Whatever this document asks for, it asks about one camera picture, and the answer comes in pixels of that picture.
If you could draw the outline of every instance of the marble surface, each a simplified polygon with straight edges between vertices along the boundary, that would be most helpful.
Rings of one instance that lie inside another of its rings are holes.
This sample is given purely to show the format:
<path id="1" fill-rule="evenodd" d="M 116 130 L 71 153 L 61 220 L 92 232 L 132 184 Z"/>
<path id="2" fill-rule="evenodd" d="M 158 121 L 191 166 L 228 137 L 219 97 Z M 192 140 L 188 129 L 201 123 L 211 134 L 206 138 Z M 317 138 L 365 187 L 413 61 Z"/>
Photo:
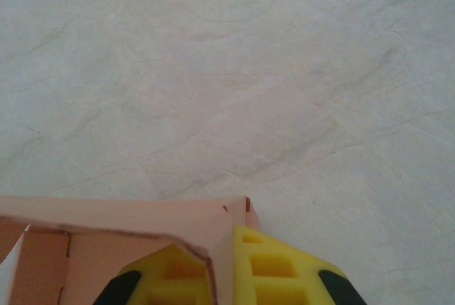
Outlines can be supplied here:
<path id="1" fill-rule="evenodd" d="M 454 304 L 454 58 L 455 0 L 0 0 L 1 193 L 247 194 L 369 304 Z"/>

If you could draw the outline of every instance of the white marble floor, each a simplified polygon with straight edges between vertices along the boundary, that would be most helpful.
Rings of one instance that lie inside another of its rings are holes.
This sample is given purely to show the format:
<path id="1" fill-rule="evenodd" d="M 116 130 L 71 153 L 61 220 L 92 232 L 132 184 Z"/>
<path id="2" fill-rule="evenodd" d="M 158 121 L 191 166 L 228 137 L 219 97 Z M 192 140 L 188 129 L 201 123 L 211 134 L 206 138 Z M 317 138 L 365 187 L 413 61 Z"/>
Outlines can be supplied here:
<path id="1" fill-rule="evenodd" d="M 247 194 L 369 304 L 455 302 L 455 0 L 0 0 L 2 194 Z"/>

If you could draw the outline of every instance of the black rubber piece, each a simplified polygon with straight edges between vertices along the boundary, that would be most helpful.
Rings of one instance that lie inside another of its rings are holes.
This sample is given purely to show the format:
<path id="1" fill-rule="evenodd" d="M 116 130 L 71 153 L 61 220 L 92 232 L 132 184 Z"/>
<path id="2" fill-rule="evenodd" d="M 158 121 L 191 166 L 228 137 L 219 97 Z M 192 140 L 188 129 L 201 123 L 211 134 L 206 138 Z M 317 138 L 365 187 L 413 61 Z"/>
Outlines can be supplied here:
<path id="1" fill-rule="evenodd" d="M 139 271 L 129 271 L 111 279 L 93 305 L 127 305 L 141 276 Z"/>
<path id="2" fill-rule="evenodd" d="M 349 280 L 332 271 L 319 271 L 319 277 L 336 305 L 367 305 Z"/>

